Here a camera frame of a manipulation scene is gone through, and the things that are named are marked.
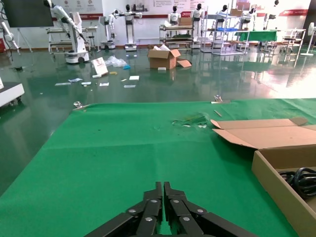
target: clear plastic bag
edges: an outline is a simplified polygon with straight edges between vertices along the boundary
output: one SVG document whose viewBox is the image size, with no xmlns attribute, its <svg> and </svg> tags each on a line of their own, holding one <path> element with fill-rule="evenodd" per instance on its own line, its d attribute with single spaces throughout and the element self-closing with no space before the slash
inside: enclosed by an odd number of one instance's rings
<svg viewBox="0 0 316 237">
<path fill-rule="evenodd" d="M 117 59 L 115 56 L 111 56 L 108 58 L 107 61 L 105 61 L 105 65 L 108 67 L 110 65 L 113 65 L 115 68 L 124 67 L 127 65 L 127 63 L 123 59 Z"/>
</svg>

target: glossy floor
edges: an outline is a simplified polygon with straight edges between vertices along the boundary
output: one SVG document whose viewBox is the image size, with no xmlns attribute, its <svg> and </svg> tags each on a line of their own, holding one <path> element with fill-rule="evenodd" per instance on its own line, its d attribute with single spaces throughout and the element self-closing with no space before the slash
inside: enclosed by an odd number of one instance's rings
<svg viewBox="0 0 316 237">
<path fill-rule="evenodd" d="M 109 71 L 118 74 L 99 79 L 92 79 L 95 71 L 90 63 L 67 65 L 62 55 L 53 60 L 47 52 L 25 52 L 21 56 L 14 54 L 14 63 L 2 55 L 1 79 L 22 82 L 25 95 L 23 104 L 0 108 L 0 195 L 67 118 L 75 101 L 213 101 L 216 94 L 225 100 L 316 97 L 316 57 L 273 56 L 257 52 L 256 48 L 245 56 L 226 57 L 182 51 L 181 57 L 191 61 L 192 67 L 160 72 L 149 68 L 147 52 L 141 49 L 128 56 L 124 50 L 95 53 L 92 58 L 115 55 L 131 66 L 129 70 L 110 66 Z M 18 66 L 23 66 L 24 71 L 12 70 Z M 129 80 L 130 76 L 140 78 Z M 83 87 L 77 82 L 55 86 L 75 78 L 91 81 L 92 85 Z"/>
</svg>

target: poster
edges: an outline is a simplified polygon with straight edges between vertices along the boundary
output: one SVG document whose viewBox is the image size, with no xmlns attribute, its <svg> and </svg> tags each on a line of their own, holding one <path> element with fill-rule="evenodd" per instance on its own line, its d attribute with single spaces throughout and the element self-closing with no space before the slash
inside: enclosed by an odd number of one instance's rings
<svg viewBox="0 0 316 237">
<path fill-rule="evenodd" d="M 98 20 L 103 16 L 101 0 L 54 0 L 56 5 L 69 12 L 79 12 L 82 20 Z"/>
</svg>

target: small stick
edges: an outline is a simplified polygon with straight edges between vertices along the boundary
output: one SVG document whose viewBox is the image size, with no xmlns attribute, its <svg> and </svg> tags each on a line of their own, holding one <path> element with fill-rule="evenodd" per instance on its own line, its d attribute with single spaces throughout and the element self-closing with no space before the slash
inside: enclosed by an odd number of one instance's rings
<svg viewBox="0 0 316 237">
<path fill-rule="evenodd" d="M 214 110 L 214 112 L 217 113 L 217 115 L 218 115 L 219 117 L 222 116 L 222 115 L 221 115 L 219 112 L 217 112 L 216 110 Z"/>
</svg>

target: green table cover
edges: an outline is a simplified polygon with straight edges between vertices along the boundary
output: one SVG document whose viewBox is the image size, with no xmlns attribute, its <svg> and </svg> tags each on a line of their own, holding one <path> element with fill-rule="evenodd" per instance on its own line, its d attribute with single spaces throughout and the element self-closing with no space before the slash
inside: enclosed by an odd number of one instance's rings
<svg viewBox="0 0 316 237">
<path fill-rule="evenodd" d="M 248 33 L 239 33 L 240 41 L 246 41 Z M 249 41 L 276 41 L 277 40 L 277 31 L 250 31 Z"/>
<path fill-rule="evenodd" d="M 265 99 L 74 111 L 0 197 L 0 236 L 82 237 L 141 201 L 156 181 L 169 181 L 258 236 L 295 237 L 251 172 L 254 150 L 221 139 L 209 120 L 304 116 L 316 123 L 315 106 L 316 99 Z M 166 222 L 161 233 L 170 233 Z"/>
</svg>

